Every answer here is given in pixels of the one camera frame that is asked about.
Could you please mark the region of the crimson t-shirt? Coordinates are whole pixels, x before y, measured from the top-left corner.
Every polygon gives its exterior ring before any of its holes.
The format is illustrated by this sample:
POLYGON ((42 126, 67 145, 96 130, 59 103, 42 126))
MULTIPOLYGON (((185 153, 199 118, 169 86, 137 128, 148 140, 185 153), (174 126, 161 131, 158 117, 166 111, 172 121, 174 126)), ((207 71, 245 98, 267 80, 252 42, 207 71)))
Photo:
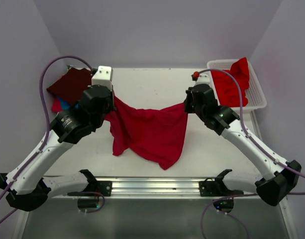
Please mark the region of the crimson t-shirt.
POLYGON ((113 136, 112 153, 120 156, 131 149, 145 160, 157 163, 163 170, 181 157, 188 114, 184 104, 161 110, 136 109, 115 98, 116 110, 105 116, 113 136))

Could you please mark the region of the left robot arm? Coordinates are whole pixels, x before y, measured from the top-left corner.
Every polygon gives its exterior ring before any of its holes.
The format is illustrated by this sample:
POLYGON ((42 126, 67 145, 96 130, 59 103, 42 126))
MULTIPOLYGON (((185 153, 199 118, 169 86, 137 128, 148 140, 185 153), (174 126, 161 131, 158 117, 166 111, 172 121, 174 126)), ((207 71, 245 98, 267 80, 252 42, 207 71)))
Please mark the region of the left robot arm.
POLYGON ((57 113, 44 139, 19 166, 0 173, 0 188, 12 208, 30 212, 59 195, 96 192, 97 180, 87 169, 66 176, 45 174, 66 151, 102 126, 105 116, 115 110, 113 96, 112 87, 88 87, 79 101, 57 113))

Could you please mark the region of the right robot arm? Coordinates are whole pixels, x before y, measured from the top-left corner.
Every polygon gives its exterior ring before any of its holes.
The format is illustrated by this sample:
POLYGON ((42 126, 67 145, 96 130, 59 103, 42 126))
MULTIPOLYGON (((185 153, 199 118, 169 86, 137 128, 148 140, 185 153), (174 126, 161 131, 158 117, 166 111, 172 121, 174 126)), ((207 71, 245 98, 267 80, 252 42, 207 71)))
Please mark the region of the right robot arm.
POLYGON ((215 191, 223 196, 229 192, 257 193, 268 205, 278 205, 297 185, 302 166, 275 153, 241 122, 234 110, 220 106, 209 85, 194 85, 186 94, 185 112, 196 114, 207 128, 232 143, 260 173, 225 170, 217 176, 215 191))

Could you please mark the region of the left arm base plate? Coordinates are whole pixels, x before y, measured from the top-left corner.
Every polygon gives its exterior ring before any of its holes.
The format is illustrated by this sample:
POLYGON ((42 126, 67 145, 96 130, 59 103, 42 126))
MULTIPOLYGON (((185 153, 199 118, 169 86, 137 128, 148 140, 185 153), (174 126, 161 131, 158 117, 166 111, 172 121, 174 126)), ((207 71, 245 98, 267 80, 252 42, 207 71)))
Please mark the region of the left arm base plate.
POLYGON ((71 192, 68 193, 68 196, 97 196, 96 193, 100 193, 104 197, 111 196, 112 192, 112 182, 111 181, 97 181, 96 184, 92 183, 90 186, 87 186, 81 192, 71 192))

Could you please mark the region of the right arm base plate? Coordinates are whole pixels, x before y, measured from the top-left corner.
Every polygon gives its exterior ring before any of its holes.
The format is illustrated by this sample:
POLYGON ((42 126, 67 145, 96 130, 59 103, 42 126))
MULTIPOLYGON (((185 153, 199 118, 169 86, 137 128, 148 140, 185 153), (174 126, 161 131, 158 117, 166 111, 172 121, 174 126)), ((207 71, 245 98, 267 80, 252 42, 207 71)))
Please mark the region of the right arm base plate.
POLYGON ((199 181, 199 192, 201 197, 224 197, 244 194, 241 190, 230 190, 222 180, 212 178, 199 181))

